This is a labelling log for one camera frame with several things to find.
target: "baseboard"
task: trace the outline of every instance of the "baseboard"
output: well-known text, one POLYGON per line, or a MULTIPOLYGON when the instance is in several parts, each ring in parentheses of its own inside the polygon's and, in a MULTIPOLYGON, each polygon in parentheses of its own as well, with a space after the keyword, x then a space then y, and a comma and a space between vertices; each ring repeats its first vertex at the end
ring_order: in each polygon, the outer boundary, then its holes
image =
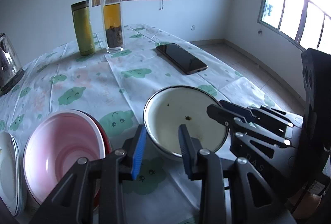
POLYGON ((254 61, 256 64, 258 64, 260 67, 262 67, 265 71, 267 71, 274 79, 276 79, 283 87, 285 87, 293 96, 297 99, 297 101, 304 107, 305 106, 305 100, 301 98, 301 96, 284 80, 282 77, 280 77, 279 74, 277 74, 274 70, 272 70, 270 67, 268 67, 266 64, 264 64, 262 61, 260 61, 258 58, 253 56, 251 53, 247 52, 246 50, 242 49, 241 47, 237 46, 236 44, 224 39, 224 44, 232 47, 233 49, 237 50, 241 54, 245 55, 247 58, 254 61))
POLYGON ((211 40, 201 40, 201 41, 191 41, 191 44, 195 46, 204 46, 204 45, 216 45, 224 44, 224 39, 211 39, 211 40))

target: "cord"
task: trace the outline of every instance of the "cord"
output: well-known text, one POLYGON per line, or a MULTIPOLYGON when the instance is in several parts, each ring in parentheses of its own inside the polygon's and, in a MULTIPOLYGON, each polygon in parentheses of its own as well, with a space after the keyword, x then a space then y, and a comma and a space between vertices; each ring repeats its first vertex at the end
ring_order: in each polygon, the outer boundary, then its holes
POLYGON ((294 213, 294 211, 297 209, 297 207, 299 206, 300 202, 302 201, 302 199, 304 198, 304 196, 306 195, 309 187, 312 185, 313 182, 307 182, 307 185, 304 189, 304 191, 302 192, 302 194, 300 195, 299 199, 297 200, 297 202, 295 203, 295 205, 293 206, 292 210, 291 210, 291 214, 294 213))

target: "white plate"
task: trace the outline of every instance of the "white plate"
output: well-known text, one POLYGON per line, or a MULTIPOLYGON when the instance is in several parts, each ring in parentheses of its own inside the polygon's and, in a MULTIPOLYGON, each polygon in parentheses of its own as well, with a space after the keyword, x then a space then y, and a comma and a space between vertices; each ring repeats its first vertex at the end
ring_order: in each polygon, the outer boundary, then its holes
POLYGON ((216 152, 226 140, 226 127, 208 116, 210 104, 219 105, 211 95, 194 87, 167 87, 155 93, 144 108, 144 123, 153 143, 168 156, 181 157, 178 128, 186 124, 191 137, 216 152))
POLYGON ((13 216, 24 209, 19 151, 15 139, 0 133, 0 196, 13 216))

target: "window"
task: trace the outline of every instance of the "window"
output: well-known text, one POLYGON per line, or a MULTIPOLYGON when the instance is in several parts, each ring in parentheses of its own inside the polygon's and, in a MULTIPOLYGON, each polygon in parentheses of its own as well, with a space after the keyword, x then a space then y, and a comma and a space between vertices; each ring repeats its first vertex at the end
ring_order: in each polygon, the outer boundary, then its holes
POLYGON ((304 51, 331 54, 331 0, 262 0, 258 22, 304 51))

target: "dining table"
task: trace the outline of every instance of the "dining table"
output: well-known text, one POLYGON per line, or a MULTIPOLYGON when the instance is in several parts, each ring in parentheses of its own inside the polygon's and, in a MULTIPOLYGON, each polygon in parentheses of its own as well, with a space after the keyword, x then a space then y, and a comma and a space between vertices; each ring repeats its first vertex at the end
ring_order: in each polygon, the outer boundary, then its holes
MULTIPOLYGON (((25 74, 19 83, 0 96, 0 131, 7 131, 16 139, 21 163, 26 143, 38 125, 52 113, 67 109, 93 116, 105 130, 112 149, 121 148, 144 123, 147 100, 165 87, 197 87, 218 101, 279 109, 239 72, 183 39, 146 24, 123 26, 123 36, 123 51, 107 53, 105 33, 100 32, 93 34, 93 54, 80 56, 74 40, 24 66, 25 74), (184 74, 156 50, 157 46, 170 43, 178 44, 208 68, 184 74)), ((216 154, 234 160, 229 148, 228 136, 216 154)), ((123 182, 128 224, 195 223, 201 181, 188 180, 183 163, 160 154, 149 138, 142 164, 139 176, 143 180, 123 182)), ((28 196, 24 213, 17 217, 20 223, 28 223, 36 212, 32 200, 28 196)))

